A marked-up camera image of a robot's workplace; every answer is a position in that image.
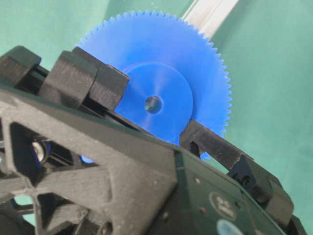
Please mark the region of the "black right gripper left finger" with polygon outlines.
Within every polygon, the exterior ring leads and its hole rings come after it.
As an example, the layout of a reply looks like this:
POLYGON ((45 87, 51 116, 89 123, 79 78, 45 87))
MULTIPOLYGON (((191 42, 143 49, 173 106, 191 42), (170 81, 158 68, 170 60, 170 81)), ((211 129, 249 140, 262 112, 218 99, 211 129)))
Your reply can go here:
POLYGON ((106 109, 114 110, 128 82, 126 74, 75 47, 73 51, 62 52, 40 87, 38 96, 73 109, 79 108, 89 98, 106 109))

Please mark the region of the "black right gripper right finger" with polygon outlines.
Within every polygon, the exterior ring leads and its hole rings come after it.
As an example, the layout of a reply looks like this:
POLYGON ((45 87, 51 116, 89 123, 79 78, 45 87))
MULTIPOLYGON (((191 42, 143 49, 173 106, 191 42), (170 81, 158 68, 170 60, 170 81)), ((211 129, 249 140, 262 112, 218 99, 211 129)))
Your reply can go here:
POLYGON ((195 144, 228 170, 246 192, 280 226, 290 227, 294 203, 276 176, 254 161, 247 153, 195 120, 190 120, 179 136, 184 148, 195 144))

